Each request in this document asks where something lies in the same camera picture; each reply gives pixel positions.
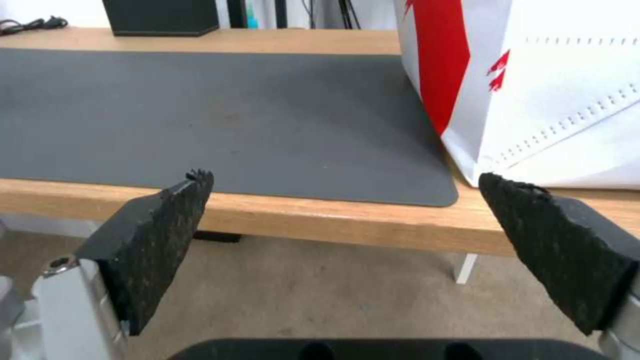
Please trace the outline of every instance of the metal screw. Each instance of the metal screw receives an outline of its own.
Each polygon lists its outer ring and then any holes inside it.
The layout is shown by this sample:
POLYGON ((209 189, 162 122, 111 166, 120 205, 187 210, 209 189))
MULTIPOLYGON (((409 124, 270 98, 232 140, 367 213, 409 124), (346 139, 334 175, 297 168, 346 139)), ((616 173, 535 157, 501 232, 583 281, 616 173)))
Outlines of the metal screw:
POLYGON ((42 276, 44 278, 52 277, 54 275, 62 274, 63 272, 71 270, 79 265, 80 262, 78 262, 76 257, 73 254, 69 254, 49 262, 45 266, 42 276))

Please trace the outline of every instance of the red logo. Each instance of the red logo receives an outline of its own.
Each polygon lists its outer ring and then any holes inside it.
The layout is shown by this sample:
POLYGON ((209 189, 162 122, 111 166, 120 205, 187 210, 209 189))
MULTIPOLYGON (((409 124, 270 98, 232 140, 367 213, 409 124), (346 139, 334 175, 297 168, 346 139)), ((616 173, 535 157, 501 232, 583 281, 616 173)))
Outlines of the red logo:
POLYGON ((486 72, 486 75, 489 76, 492 72, 500 71, 500 74, 496 76, 491 82, 489 82, 489 91, 496 92, 502 88, 502 82, 504 81, 504 73, 506 71, 507 62, 509 62, 509 52, 511 50, 507 50, 498 61, 496 61, 490 68, 489 71, 486 72))
POLYGON ((462 0, 405 0, 418 40, 420 96, 439 135, 449 125, 470 59, 462 0))

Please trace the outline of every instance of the white wall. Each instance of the white wall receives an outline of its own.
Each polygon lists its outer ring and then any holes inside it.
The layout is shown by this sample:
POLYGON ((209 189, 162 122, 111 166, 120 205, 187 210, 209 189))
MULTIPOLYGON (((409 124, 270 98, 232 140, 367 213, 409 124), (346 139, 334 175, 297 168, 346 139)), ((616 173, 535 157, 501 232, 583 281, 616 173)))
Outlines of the white wall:
MULTIPOLYGON (((260 29, 275 29, 274 0, 249 0, 260 29)), ((341 28, 337 0, 315 0, 318 28, 341 28)), ((395 29, 393 0, 352 0, 364 29, 395 29)), ((216 0, 220 27, 229 27, 227 0, 216 0)), ((29 22, 50 15, 61 16, 71 26, 108 28, 109 21, 102 0, 0 0, 0 19, 29 22)), ((287 0, 290 28, 308 28, 308 15, 301 0, 287 0)))

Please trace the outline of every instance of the white table leg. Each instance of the white table leg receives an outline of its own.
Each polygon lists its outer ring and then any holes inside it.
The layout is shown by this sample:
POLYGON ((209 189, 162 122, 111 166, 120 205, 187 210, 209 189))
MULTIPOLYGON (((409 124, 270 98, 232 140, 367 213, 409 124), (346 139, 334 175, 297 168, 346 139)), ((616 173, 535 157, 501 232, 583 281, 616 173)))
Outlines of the white table leg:
POLYGON ((478 254, 466 254, 462 264, 456 266, 453 272, 453 275, 456 278, 456 284, 464 285, 467 283, 469 275, 471 275, 471 271, 474 269, 474 264, 476 263, 477 258, 478 254))

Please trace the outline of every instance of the screw hole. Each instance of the screw hole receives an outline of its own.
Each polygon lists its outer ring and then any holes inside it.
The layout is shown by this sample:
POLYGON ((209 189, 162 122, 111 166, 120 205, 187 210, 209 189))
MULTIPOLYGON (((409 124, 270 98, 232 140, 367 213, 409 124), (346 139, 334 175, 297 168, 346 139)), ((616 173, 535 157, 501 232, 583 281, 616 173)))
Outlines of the screw hole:
POLYGON ((300 351, 299 360, 333 360, 333 350, 325 343, 309 343, 300 351))
POLYGON ((483 360, 482 355, 467 343, 451 343, 444 349, 445 360, 483 360))
POLYGON ((49 263, 49 267, 50 268, 58 268, 60 266, 69 264, 69 258, 64 257, 64 258, 59 258, 59 259, 55 259, 54 261, 51 261, 49 263))

